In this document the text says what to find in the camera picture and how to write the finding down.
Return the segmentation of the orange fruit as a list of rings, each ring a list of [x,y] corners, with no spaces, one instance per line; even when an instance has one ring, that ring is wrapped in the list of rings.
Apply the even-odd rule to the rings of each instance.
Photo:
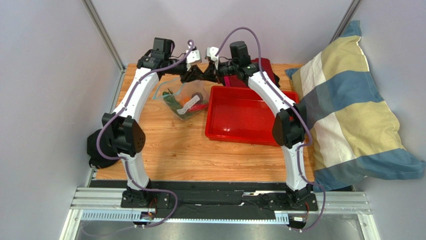
[[[191,97],[189,97],[189,96],[183,96],[180,100],[179,100],[179,102],[180,102],[180,104],[181,105],[184,105],[184,104],[186,104],[188,101],[190,101],[192,98]]]

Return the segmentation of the clear zip top bag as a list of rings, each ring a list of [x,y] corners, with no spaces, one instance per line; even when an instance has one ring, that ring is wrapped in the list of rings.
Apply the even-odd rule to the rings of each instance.
[[[181,82],[177,77],[160,83],[152,99],[162,102],[176,118],[186,121],[209,107],[210,96],[203,81]]]

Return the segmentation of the green cucumber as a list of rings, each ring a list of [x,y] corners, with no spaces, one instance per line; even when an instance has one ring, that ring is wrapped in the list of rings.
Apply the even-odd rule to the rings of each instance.
[[[185,113],[180,114],[178,110],[182,109],[182,105],[176,100],[175,96],[170,91],[163,91],[162,98],[165,104],[170,108],[170,110],[180,118],[186,118],[187,115]]]

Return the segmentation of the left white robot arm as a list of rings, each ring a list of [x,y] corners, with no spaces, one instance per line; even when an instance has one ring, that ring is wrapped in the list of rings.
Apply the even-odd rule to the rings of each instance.
[[[122,206],[147,208],[154,202],[151,181],[146,173],[142,150],[146,135],[139,125],[142,110],[151,91],[165,74],[188,74],[200,62],[200,53],[192,39],[180,59],[172,58],[175,43],[156,37],[153,47],[137,62],[134,79],[122,101],[112,113],[102,117],[102,129],[96,139],[99,154],[107,160],[121,160],[127,177]]]

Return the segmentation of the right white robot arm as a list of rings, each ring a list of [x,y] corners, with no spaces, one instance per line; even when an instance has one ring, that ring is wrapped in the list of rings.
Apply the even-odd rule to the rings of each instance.
[[[311,194],[312,182],[308,181],[304,167],[304,148],[312,143],[307,127],[307,108],[286,96],[269,78],[263,68],[262,59],[252,61],[244,41],[230,44],[231,59],[220,61],[220,47],[208,47],[205,58],[208,68],[206,80],[223,81],[236,76],[247,87],[258,94],[274,114],[272,137],[281,147],[286,165],[287,196],[294,205],[300,205]]]

